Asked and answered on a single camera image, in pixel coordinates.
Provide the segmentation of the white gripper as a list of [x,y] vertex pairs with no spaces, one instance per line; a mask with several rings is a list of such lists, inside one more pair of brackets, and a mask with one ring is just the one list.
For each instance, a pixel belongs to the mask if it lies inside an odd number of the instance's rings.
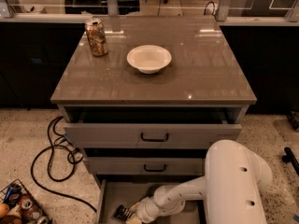
[[136,217],[131,217],[125,224],[151,223],[164,215],[164,198],[158,196],[144,198],[133,204],[129,210],[135,212]]

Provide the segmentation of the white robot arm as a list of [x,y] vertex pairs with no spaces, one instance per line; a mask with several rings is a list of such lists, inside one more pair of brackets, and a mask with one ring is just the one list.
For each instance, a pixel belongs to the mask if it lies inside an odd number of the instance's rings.
[[232,140],[208,150],[205,174],[178,185],[163,185],[130,208],[126,224],[147,224],[180,213],[187,201],[204,200],[208,224],[267,224],[260,193],[272,183],[269,164]]

